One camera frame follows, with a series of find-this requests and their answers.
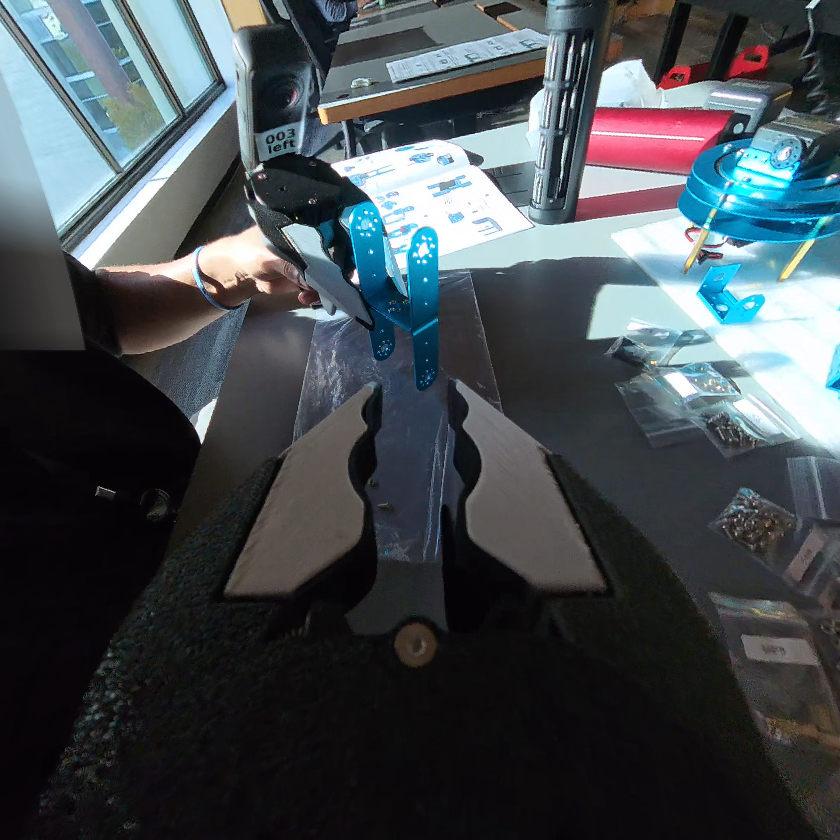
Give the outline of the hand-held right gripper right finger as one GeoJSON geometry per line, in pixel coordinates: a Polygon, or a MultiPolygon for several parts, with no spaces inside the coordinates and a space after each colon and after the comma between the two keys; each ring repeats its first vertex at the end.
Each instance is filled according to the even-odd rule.
{"type": "Polygon", "coordinates": [[[449,423],[467,546],[541,595],[606,593],[548,450],[462,381],[449,383],[449,423]]]}

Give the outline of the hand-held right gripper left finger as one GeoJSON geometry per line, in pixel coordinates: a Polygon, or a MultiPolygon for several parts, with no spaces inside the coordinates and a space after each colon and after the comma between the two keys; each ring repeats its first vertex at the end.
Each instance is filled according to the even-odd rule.
{"type": "Polygon", "coordinates": [[[360,602],[375,582],[373,512],[382,387],[364,384],[280,465],[224,585],[252,602],[360,602]]]}

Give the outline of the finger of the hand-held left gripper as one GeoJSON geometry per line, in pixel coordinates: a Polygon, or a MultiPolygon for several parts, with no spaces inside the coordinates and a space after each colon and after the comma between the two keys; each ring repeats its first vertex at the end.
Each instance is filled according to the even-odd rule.
{"type": "Polygon", "coordinates": [[[333,261],[320,232],[314,227],[291,224],[282,229],[284,239],[299,258],[308,286],[318,293],[320,309],[327,317],[342,313],[365,328],[374,321],[361,291],[347,280],[343,270],[333,261]]]}

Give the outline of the blue metal bracket assembly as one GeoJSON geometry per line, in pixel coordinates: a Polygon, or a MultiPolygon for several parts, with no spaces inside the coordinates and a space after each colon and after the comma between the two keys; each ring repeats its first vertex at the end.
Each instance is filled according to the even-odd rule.
{"type": "Polygon", "coordinates": [[[438,236],[415,230],[399,269],[382,218],[371,202],[346,208],[341,224],[350,237],[360,294],[373,317],[371,349],[378,361],[396,348],[395,328],[410,334],[416,389],[424,392],[438,375],[438,236]]]}

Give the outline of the person's left forearm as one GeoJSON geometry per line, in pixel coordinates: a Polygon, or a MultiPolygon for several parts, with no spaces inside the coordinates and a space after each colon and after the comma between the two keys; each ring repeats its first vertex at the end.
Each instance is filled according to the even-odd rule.
{"type": "Polygon", "coordinates": [[[189,257],[94,270],[123,354],[148,354],[191,338],[223,315],[202,294],[189,257]]]}

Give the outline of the person's left hand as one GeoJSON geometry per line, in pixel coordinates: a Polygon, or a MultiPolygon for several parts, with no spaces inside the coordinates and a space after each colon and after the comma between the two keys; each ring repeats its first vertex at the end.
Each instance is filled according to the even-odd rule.
{"type": "Polygon", "coordinates": [[[270,250],[256,225],[198,248],[192,273],[204,297],[227,311],[259,294],[292,296],[302,306],[320,304],[300,270],[270,250]]]}

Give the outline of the printed instruction manual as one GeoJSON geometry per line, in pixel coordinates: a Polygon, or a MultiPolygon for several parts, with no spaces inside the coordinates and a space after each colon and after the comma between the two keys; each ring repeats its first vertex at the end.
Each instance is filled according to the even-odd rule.
{"type": "Polygon", "coordinates": [[[427,140],[332,167],[376,206],[401,269],[419,228],[432,228],[447,256],[532,227],[455,143],[427,140]]]}

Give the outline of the clear plastic bag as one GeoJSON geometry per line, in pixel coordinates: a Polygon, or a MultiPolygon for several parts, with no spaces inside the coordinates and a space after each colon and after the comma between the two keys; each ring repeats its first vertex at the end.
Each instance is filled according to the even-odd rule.
{"type": "Polygon", "coordinates": [[[448,379],[461,380],[486,402],[501,408],[470,271],[450,270],[440,277],[438,375],[422,392],[415,387],[408,333],[397,329],[392,355],[377,361],[369,333],[359,323],[321,311],[312,316],[316,325],[292,439],[309,432],[362,385],[379,383],[382,420],[374,441],[377,469],[367,494],[374,510],[380,557],[435,562],[451,460],[448,379]]]}

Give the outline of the black badge reel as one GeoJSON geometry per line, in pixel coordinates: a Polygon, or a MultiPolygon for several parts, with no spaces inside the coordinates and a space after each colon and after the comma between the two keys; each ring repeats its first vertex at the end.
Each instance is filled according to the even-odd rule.
{"type": "Polygon", "coordinates": [[[177,513],[173,496],[158,487],[135,491],[95,486],[92,497],[109,509],[141,522],[171,522],[177,513]]]}

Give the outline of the wooden table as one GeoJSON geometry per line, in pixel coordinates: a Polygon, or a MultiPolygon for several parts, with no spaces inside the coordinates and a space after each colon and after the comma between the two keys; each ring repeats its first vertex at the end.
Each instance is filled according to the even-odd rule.
{"type": "Polygon", "coordinates": [[[323,124],[423,106],[474,92],[540,80],[545,50],[503,56],[474,66],[438,72],[414,80],[393,81],[387,64],[438,49],[499,37],[529,28],[547,33],[547,8],[539,2],[509,2],[509,15],[488,15],[498,2],[451,2],[382,12],[357,23],[339,37],[322,88],[318,115],[323,124]]]}

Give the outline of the black flat panel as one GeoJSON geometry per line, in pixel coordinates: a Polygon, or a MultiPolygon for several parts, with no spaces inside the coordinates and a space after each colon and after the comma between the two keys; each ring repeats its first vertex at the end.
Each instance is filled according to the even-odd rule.
{"type": "Polygon", "coordinates": [[[530,206],[535,172],[533,161],[487,167],[483,172],[513,206],[520,209],[530,206]]]}

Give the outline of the white printed paper sheet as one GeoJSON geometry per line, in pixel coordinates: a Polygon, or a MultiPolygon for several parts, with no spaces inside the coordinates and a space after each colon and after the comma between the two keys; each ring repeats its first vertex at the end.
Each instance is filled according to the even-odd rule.
{"type": "Polygon", "coordinates": [[[546,49],[549,42],[549,36],[525,28],[389,61],[385,66],[391,82],[397,83],[546,49]]]}

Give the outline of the large glass window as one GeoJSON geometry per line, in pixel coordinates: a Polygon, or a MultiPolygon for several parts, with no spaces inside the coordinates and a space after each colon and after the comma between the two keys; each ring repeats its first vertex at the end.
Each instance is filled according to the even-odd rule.
{"type": "Polygon", "coordinates": [[[2,1],[2,78],[59,241],[91,234],[224,99],[221,2],[2,1]]]}

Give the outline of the person's black clothing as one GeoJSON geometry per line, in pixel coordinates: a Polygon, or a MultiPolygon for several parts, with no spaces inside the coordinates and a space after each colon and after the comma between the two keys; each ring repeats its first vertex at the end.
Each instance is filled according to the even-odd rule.
{"type": "Polygon", "coordinates": [[[20,837],[172,532],[94,488],[158,487],[178,509],[201,447],[183,411],[122,361],[93,271],[65,260],[85,349],[2,352],[2,838],[20,837]]]}

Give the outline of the black ribbed cylinder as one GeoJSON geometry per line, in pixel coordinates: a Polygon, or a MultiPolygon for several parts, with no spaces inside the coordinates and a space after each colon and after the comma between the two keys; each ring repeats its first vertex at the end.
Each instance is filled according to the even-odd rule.
{"type": "Polygon", "coordinates": [[[574,219],[616,1],[550,1],[539,137],[528,215],[574,219]]]}

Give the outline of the brass standoff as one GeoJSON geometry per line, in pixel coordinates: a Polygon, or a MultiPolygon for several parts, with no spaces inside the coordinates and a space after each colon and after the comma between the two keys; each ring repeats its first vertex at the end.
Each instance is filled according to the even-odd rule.
{"type": "Polygon", "coordinates": [[[820,233],[823,231],[824,227],[829,224],[833,219],[833,216],[825,216],[821,217],[815,224],[813,230],[808,235],[808,238],[804,239],[797,247],[796,251],[793,253],[793,256],[787,262],[787,264],[782,269],[779,277],[778,282],[784,282],[788,280],[791,275],[795,272],[796,268],[801,264],[803,258],[807,255],[810,249],[814,246],[816,240],[819,238],[820,233]]]}
{"type": "Polygon", "coordinates": [[[719,253],[720,244],[715,247],[708,247],[707,241],[711,236],[711,223],[718,215],[721,200],[712,204],[703,224],[697,228],[697,237],[692,240],[692,246],[684,262],[682,273],[685,275],[695,264],[705,262],[717,263],[722,261],[723,256],[719,253]]]}

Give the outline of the red cylinder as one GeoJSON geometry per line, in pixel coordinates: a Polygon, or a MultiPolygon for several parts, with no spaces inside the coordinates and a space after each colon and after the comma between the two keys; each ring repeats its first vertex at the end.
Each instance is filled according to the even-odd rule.
{"type": "Polygon", "coordinates": [[[687,175],[701,153],[747,136],[748,126],[749,116],[731,110],[599,107],[585,162],[687,175]]]}

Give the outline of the blue round metal base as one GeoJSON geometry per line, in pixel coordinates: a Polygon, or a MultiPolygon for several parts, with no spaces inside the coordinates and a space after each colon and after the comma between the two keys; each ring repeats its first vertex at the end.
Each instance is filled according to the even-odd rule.
{"type": "Polygon", "coordinates": [[[839,128],[805,115],[702,152],[677,208],[693,225],[739,242],[793,244],[839,228],[839,128]]]}

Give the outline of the grey hand-held device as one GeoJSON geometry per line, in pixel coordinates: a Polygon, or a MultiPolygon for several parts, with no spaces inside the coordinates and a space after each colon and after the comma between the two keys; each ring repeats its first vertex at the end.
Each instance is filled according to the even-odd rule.
{"type": "Polygon", "coordinates": [[[792,92],[788,82],[732,78],[719,83],[702,108],[731,114],[721,135],[724,139],[746,137],[776,120],[792,92]]]}

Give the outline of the small blue metal bracket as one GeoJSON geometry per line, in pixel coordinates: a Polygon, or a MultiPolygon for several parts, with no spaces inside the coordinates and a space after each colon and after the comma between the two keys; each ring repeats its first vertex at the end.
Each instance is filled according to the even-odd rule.
{"type": "Polygon", "coordinates": [[[765,296],[757,293],[738,298],[730,290],[730,281],[740,264],[711,266],[697,290],[697,297],[720,325],[739,326],[755,320],[764,306],[765,296]]]}

